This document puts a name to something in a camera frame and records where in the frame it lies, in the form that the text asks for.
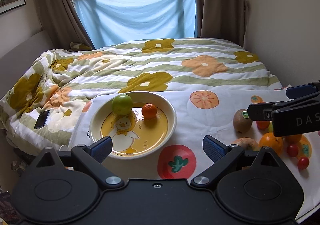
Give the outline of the large brownish wrinkled apple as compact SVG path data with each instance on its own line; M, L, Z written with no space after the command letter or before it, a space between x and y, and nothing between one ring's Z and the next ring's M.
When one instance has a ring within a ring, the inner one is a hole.
M236 144L245 150L252 150L252 151L260 150L259 144L255 140L248 137L238 138L235 141L231 142L231 144Z

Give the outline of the large orange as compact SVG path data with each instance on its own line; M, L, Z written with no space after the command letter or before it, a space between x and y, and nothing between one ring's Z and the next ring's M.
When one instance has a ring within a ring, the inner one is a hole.
M288 144L297 144L302 138L302 134L298 135L290 135L290 136L285 136L285 141Z
M276 137L272 132L264 134L259 140L259 146L271 147L278 156L281 156L284 149L284 142L282 137Z

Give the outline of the red cherry tomato front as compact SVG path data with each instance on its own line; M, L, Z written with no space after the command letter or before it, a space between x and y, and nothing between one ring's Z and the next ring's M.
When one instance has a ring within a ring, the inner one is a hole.
M305 170L310 164L309 158L308 157L300 157L298 160L297 166L299 170Z

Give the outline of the red cherry tomato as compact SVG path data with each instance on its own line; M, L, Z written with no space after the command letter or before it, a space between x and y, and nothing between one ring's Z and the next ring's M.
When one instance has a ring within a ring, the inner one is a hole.
M299 147L296 144L289 144L286 148L286 153L289 157L297 157L299 153Z
M308 157L300 157L298 160L297 166L299 170L305 170L310 164L309 158Z

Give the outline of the small green apple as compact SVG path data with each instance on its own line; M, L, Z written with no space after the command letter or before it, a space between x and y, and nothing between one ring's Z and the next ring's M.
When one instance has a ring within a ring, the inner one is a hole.
M115 114L124 116L131 112L133 101L127 94L120 94L112 100L112 110Z

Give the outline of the small mandarin orange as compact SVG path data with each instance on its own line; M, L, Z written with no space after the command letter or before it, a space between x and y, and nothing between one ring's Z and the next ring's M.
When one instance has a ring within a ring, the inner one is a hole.
M155 118L157 115L157 107L151 103L147 103L142 107L142 115L145 119Z

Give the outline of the green apple behind oranges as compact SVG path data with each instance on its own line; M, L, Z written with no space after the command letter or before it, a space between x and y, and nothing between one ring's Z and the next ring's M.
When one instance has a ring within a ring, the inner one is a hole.
M268 132L273 132L273 124L272 124L272 122L270 122L267 130L268 130Z

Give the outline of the red cherry tomato middle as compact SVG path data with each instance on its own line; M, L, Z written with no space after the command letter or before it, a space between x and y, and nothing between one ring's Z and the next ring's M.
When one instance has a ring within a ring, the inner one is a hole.
M289 144L286 148L286 153L289 157L297 157L299 153L299 147L296 144Z

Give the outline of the brown kiwi with sticker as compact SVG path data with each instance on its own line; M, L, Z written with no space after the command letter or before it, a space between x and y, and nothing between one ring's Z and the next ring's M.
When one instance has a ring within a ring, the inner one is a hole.
M233 126L237 133L246 133L250 130L253 121L248 116L248 112L245 109L236 111L233 117Z

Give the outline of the red tomato behind apple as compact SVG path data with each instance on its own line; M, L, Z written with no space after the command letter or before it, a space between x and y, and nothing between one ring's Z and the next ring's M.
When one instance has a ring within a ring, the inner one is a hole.
M256 125L259 130L266 130L270 125L270 121L258 120L256 121Z

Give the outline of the cream duck print bowl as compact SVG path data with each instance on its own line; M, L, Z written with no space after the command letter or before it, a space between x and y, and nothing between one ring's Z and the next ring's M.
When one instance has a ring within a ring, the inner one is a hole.
M115 114L112 110L115 96L112 96L103 100L89 125L93 143L105 136L112 139L110 157L114 159L137 159L154 153L172 137L177 125L176 110L170 101L160 94L135 91L128 95L133 100L130 114ZM143 117L142 107L147 103L157 107L155 118Z

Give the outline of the white fruit print cloth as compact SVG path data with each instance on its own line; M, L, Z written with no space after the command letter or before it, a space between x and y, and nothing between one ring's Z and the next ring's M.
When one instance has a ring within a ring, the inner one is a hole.
M191 167L183 167L182 177L192 179L210 167L213 162L202 149L205 135L230 144L240 137L233 127L233 117L239 109L246 109L252 96L264 102L287 101L286 89L280 90L230 90L216 87L213 92L219 99L217 107L199 109L191 101L191 91L162 92L161 96L170 101L177 112L177 125L169 141L156 152L133 160L107 157L103 162L110 171L122 179L128 178L174 178L170 171L161 171L160 166L173 159L173 154L187 156ZM294 174L304 190L304 203L297 216L298 222L319 210L319 135L317 132L305 134L311 148L310 164L305 170L298 170L296 159L286 153L282 159Z

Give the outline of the black smartphone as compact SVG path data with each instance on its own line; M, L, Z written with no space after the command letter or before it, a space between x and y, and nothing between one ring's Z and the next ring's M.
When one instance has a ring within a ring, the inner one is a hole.
M38 116L38 119L34 125L34 129L40 129L40 128L44 127L49 114L50 114L49 110L42 111Z

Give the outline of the floral striped quilt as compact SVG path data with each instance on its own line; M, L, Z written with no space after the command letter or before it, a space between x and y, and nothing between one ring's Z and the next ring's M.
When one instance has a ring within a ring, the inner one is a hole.
M80 115L101 95L131 91L273 90L281 87L256 54L227 40L155 39L92 51L43 52L1 98L1 129L29 155L67 145ZM46 124L34 125L49 110Z

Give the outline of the brown right curtain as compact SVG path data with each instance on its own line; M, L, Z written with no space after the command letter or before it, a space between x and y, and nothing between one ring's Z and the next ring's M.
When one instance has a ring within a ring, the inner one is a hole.
M245 0L196 0L197 36L244 45Z

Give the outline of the brown curtain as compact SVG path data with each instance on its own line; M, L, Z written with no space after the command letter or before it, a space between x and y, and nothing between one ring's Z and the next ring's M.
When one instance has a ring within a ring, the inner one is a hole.
M197 36L244 45L245 0L196 0Z
M42 29L55 48L69 49L70 44L94 45L83 27L72 0L34 0Z

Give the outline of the grey bed headboard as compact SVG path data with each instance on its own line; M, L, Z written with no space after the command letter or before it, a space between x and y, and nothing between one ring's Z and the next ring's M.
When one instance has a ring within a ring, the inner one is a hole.
M33 62L43 53L54 49L46 31L41 31L1 57L1 98L17 83Z

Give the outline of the brown left curtain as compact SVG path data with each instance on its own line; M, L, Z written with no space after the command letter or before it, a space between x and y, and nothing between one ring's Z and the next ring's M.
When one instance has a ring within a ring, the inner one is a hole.
M72 0L34 0L42 29L55 48L69 49L70 44L94 45L83 27Z

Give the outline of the light blue window cloth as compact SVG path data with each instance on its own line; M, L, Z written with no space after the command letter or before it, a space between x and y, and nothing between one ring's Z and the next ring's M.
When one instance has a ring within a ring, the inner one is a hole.
M75 10L95 48L196 35L196 0L75 0Z

